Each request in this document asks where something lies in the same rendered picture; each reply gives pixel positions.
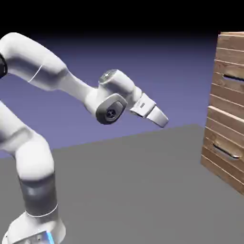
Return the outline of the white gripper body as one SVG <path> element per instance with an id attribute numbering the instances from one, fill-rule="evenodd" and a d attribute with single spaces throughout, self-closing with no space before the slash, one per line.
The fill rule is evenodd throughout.
<path id="1" fill-rule="evenodd" d="M 168 117 L 158 108 L 158 106 L 155 106 L 146 118 L 158 125 L 160 128 L 165 127 L 169 121 Z"/>

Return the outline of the wooden drawer front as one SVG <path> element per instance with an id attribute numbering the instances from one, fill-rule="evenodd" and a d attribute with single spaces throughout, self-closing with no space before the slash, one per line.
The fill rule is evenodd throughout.
<path id="1" fill-rule="evenodd" d="M 213 143 L 241 156 L 233 159 Z M 207 109 L 201 164 L 244 195 L 244 120 L 213 106 Z"/>
<path id="2" fill-rule="evenodd" d="M 209 104 L 244 120 L 244 32 L 222 32 L 218 36 Z"/>

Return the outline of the brown wooden cabinet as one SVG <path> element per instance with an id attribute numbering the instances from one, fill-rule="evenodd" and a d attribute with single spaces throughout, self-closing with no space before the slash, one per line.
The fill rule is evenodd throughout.
<path id="1" fill-rule="evenodd" d="M 244 195 L 244 31 L 218 35 L 201 164 Z"/>

